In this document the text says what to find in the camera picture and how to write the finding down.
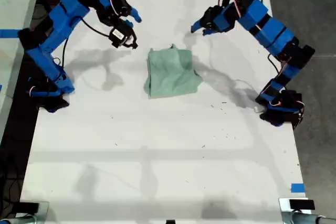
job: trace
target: metal pole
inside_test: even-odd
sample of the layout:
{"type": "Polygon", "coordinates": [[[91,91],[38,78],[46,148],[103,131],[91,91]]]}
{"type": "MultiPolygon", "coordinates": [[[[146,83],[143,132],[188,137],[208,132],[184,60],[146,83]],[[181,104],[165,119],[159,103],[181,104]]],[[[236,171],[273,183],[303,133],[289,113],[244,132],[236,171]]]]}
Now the metal pole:
{"type": "Polygon", "coordinates": [[[32,215],[17,217],[13,219],[3,219],[0,224],[36,224],[36,217],[32,215]]]}
{"type": "Polygon", "coordinates": [[[301,212],[282,212],[286,224],[336,224],[336,219],[301,212]]]}

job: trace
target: blue tape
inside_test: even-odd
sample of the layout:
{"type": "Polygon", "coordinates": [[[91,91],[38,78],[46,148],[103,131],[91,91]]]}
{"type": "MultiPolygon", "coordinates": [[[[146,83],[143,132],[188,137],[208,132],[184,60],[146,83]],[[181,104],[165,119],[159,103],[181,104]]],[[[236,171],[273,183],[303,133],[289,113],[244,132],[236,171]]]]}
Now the blue tape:
{"type": "Polygon", "coordinates": [[[290,191],[292,193],[304,193],[305,192],[304,184],[292,184],[290,191]]]}
{"type": "Polygon", "coordinates": [[[18,38],[20,29],[0,29],[0,38],[18,38]]]}

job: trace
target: green cloth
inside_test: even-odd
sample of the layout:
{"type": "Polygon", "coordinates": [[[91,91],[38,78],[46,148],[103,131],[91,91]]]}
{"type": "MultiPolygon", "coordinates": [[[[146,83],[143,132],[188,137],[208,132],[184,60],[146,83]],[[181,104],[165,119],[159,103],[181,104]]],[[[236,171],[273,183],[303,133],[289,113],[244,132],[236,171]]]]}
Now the green cloth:
{"type": "Polygon", "coordinates": [[[175,45],[160,51],[151,49],[148,72],[144,89],[149,98],[196,93],[203,82],[194,71],[192,52],[179,50],[175,45]]]}

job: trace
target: fabric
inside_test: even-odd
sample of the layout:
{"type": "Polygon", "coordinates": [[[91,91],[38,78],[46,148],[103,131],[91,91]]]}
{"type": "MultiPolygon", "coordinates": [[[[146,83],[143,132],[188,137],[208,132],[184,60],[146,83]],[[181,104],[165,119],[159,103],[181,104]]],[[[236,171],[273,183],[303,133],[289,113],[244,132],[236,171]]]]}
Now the fabric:
{"type": "Polygon", "coordinates": [[[144,89],[149,98],[195,93],[203,82],[194,71],[192,52],[179,50],[175,45],[160,51],[151,49],[148,72],[144,89]]]}

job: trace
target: white table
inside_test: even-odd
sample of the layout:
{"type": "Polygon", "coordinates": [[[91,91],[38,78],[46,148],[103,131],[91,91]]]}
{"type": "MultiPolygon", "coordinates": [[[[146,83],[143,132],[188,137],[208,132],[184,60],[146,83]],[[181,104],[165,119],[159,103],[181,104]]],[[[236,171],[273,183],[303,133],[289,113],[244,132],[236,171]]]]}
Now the white table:
{"type": "MultiPolygon", "coordinates": [[[[69,108],[39,113],[22,200],[50,202],[59,223],[281,223],[278,198],[305,195],[290,192],[302,182],[291,126],[256,113],[253,99],[276,74],[266,50],[239,24],[189,34],[217,0],[128,1],[143,18],[137,50],[115,50],[84,24],[71,35],[76,91],[69,108]],[[149,100],[148,52],[172,43],[192,49],[205,82],[149,100]]],[[[109,31],[94,11],[85,20],[109,31]]]]}
{"type": "MultiPolygon", "coordinates": [[[[0,0],[0,29],[29,27],[36,0],[0,0]]],[[[23,57],[18,39],[0,39],[0,143],[23,57]]]]}

